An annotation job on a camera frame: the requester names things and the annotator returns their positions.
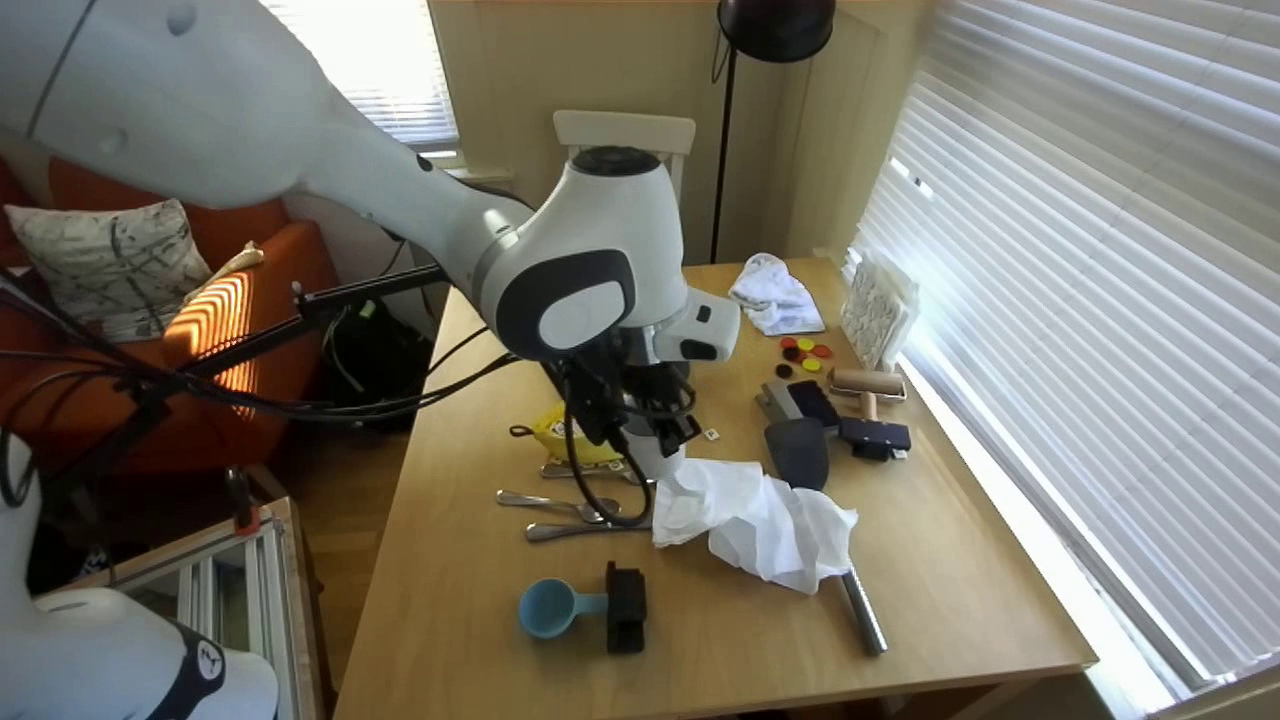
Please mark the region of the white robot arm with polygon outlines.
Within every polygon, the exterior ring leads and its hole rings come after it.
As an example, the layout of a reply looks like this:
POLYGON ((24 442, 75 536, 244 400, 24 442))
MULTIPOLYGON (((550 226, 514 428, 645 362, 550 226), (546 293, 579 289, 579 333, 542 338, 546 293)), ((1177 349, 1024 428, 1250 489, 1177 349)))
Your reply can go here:
POLYGON ((679 454, 698 434, 685 367, 741 338, 737 304, 685 280, 665 160, 579 147, 534 207, 467 187, 360 116, 260 0, 0 0, 0 124, 204 207, 305 187, 372 217, 611 447, 679 454))

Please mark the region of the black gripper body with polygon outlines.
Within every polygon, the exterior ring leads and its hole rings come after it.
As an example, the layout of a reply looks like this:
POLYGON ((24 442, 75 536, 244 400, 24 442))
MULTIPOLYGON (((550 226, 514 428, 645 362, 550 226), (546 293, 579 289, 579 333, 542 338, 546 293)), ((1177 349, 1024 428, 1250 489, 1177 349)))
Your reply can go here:
POLYGON ((575 428, 596 443, 624 443, 649 434, 665 457, 685 447, 698 426, 685 362, 639 365, 624 333, 607 333, 542 365, 575 428))

